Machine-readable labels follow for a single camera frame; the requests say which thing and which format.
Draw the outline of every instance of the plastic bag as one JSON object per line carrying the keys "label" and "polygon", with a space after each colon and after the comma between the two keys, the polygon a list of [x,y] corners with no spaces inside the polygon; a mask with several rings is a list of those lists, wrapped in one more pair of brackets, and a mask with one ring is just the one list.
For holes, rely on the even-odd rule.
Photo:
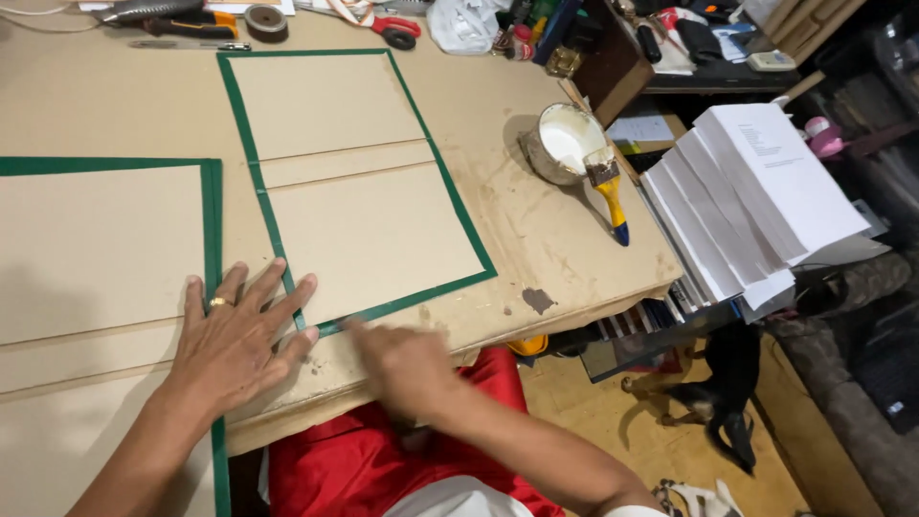
{"label": "plastic bag", "polygon": [[427,9],[431,39],[449,54],[484,54],[498,34],[493,0],[436,0]]}

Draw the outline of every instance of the tape roll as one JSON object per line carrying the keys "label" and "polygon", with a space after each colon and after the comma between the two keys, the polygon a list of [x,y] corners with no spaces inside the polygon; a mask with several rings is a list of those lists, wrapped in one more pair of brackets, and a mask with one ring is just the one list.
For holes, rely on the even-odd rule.
{"label": "tape roll", "polygon": [[281,43],[288,37],[287,18],[274,6],[255,4],[243,13],[245,28],[253,40]]}

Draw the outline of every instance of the hand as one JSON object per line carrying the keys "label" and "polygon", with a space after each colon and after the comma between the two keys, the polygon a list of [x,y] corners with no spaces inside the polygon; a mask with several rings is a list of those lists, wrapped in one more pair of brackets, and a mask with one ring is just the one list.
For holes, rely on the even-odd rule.
{"label": "hand", "polygon": [[272,353],[275,335],[316,290],[316,276],[306,275],[297,289],[264,313],[267,298],[278,288],[287,268],[275,258],[267,271],[237,301],[249,269],[237,262],[214,294],[228,304],[215,305],[204,316],[201,279],[190,277],[185,298],[185,324],[172,370],[160,392],[172,402],[197,406],[215,419],[245,404],[286,378],[319,338],[309,327],[291,338],[284,350]]}
{"label": "hand", "polygon": [[354,317],[344,327],[360,353],[371,392],[404,417],[435,424],[469,387],[454,373],[439,332],[368,328]]}

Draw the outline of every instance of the stack of paper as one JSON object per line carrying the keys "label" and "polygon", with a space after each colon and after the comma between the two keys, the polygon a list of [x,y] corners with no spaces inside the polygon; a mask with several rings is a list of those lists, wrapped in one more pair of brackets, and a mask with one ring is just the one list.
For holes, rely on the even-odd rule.
{"label": "stack of paper", "polygon": [[742,293],[756,309],[793,285],[790,266],[868,227],[778,106],[716,106],[695,125],[641,179],[688,305]]}

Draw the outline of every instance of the yellow brush handle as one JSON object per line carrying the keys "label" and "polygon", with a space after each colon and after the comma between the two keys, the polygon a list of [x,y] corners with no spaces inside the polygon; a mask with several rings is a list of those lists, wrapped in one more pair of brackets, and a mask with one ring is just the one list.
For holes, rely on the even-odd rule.
{"label": "yellow brush handle", "polygon": [[626,215],[619,206],[619,178],[616,176],[606,183],[600,183],[594,190],[603,194],[609,205],[609,217],[613,220],[613,226],[619,226],[626,222]]}

